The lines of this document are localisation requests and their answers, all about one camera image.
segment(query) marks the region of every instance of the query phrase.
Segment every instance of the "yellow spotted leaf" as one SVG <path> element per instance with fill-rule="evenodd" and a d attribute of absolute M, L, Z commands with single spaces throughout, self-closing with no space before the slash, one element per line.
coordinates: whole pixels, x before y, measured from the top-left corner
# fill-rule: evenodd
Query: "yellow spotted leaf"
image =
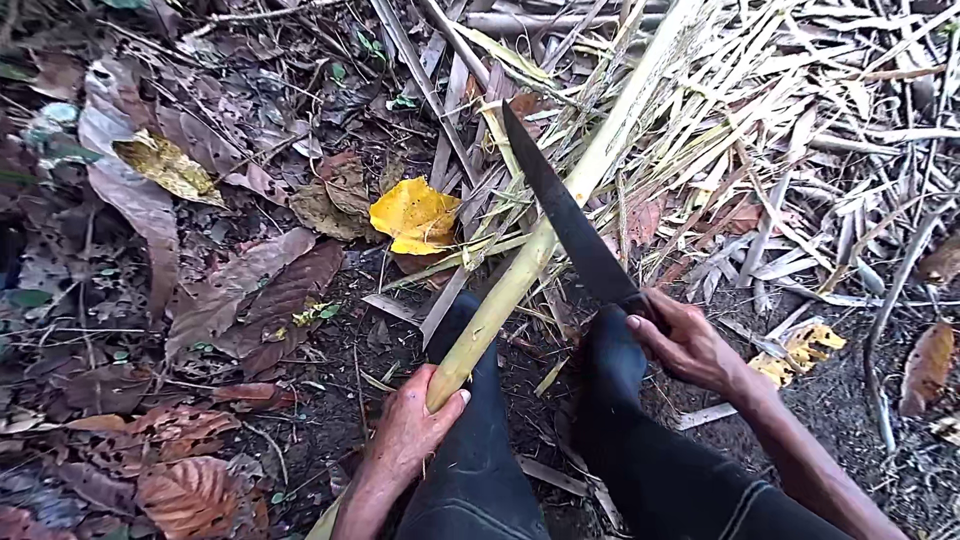
<path fill-rule="evenodd" d="M 140 130 L 133 140 L 114 140 L 113 151 L 136 172 L 181 199 L 226 208 L 204 168 L 161 135 Z"/>
<path fill-rule="evenodd" d="M 428 255 L 453 244 L 454 210 L 460 199 L 443 195 L 423 177 L 401 181 L 370 207 L 370 222 L 394 238 L 394 253 Z"/>
<path fill-rule="evenodd" d="M 824 349 L 839 350 L 845 345 L 847 340 L 837 335 L 831 327 L 812 323 L 796 329 L 787 339 L 786 351 L 794 365 L 775 356 L 760 353 L 750 360 L 750 366 L 769 377 L 777 387 L 783 387 L 798 374 L 795 366 L 800 368 L 800 374 L 806 373 L 818 361 L 828 358 Z"/>

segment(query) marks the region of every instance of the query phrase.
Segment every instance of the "knife blade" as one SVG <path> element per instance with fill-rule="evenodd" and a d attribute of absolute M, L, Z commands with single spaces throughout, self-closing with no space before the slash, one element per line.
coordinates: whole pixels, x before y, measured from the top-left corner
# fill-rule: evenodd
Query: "knife blade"
<path fill-rule="evenodd" d="M 641 315 L 666 330 L 646 293 L 636 287 L 600 234 L 590 225 L 580 205 L 506 101 L 503 103 L 503 123 L 527 184 L 533 188 L 543 213 L 550 220 L 590 296 L 605 303 L 618 304 L 628 313 Z"/>

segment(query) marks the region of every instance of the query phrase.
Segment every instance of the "dark pants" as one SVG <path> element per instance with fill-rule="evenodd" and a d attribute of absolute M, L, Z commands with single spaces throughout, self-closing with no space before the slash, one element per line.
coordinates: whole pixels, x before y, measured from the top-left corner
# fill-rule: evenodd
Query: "dark pants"
<path fill-rule="evenodd" d="M 427 346 L 439 362 L 478 302 L 461 293 Z M 574 447 L 610 490 L 635 535 L 663 539 L 839 539 L 845 534 L 770 484 L 668 430 L 639 408 L 646 357 L 619 307 L 593 319 Z M 430 463 L 396 538 L 545 539 L 537 501 L 511 454 L 491 345 L 473 370 L 472 399 Z"/>

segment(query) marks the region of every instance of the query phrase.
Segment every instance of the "knife handle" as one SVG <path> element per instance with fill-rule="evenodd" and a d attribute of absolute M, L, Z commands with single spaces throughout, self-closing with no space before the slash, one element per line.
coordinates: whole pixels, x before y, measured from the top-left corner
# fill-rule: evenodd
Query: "knife handle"
<path fill-rule="evenodd" d="M 627 313 L 639 315 L 655 324 L 663 335 L 670 335 L 670 325 L 663 320 L 660 311 L 650 302 L 647 293 L 638 291 L 636 294 L 632 294 L 620 301 L 619 305 L 623 307 L 623 310 Z"/>

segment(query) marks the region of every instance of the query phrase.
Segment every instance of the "hand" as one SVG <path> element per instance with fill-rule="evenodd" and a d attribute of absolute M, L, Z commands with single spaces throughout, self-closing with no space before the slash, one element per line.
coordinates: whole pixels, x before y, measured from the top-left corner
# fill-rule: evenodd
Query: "hand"
<path fill-rule="evenodd" d="M 368 479 L 405 489 L 421 470 L 423 460 L 437 449 L 464 412 L 470 400 L 470 393 L 464 389 L 450 396 L 436 414 L 427 410 L 426 386 L 435 371 L 436 365 L 423 364 L 387 399 L 364 463 L 363 475 Z"/>
<path fill-rule="evenodd" d="M 639 315 L 627 317 L 627 327 L 675 377 L 718 392 L 731 402 L 751 390 L 772 387 L 731 349 L 698 307 L 681 304 L 657 289 L 644 292 L 669 325 L 670 336 Z"/>

